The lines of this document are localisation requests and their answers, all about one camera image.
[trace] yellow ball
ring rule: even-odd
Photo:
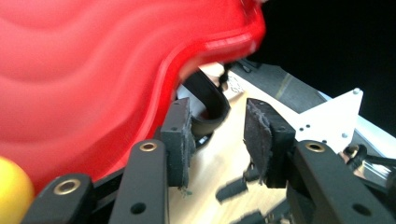
[[[0,223],[21,223],[34,197],[29,176],[15,162],[0,157]]]

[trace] red plastic object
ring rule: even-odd
[[[41,190],[121,168],[203,63],[253,52],[254,0],[1,1],[0,155]]]

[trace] wooden surface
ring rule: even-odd
[[[230,102],[228,118],[215,131],[210,143],[191,159],[190,184],[186,191],[169,190],[170,223],[231,223],[260,209],[265,215],[285,198],[284,189],[268,189],[257,182],[249,191],[220,204],[216,192],[242,176],[249,155],[243,143],[245,107],[248,97],[268,101],[268,95],[236,77],[245,92]]]

